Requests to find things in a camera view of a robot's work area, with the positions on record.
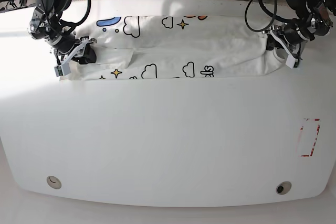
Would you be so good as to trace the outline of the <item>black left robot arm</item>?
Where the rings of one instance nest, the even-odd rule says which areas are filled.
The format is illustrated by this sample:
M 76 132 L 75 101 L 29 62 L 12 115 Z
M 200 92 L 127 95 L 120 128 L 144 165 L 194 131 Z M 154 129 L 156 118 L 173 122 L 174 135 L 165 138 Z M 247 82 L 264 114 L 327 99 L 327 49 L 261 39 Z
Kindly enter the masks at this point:
M 275 12 L 269 11 L 263 0 L 258 2 L 268 16 L 283 23 L 277 35 L 291 46 L 308 40 L 312 41 L 315 36 L 325 36 L 333 26 L 324 0 L 286 0 L 297 15 L 292 19 L 282 18 Z

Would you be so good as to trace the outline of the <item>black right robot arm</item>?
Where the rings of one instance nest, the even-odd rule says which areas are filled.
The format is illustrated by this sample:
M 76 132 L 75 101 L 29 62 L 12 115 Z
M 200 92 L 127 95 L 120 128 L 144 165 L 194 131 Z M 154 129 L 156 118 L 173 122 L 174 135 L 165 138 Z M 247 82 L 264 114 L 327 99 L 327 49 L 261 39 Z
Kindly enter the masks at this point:
M 91 0 L 87 0 L 87 9 L 78 22 L 68 22 L 61 19 L 63 12 L 70 6 L 72 0 L 36 0 L 36 7 L 29 23 L 29 33 L 33 39 L 43 39 L 54 49 L 57 63 L 72 52 L 72 61 L 80 65 L 95 63 L 96 53 L 90 44 L 96 42 L 88 36 L 76 38 L 75 28 L 82 25 L 91 10 Z

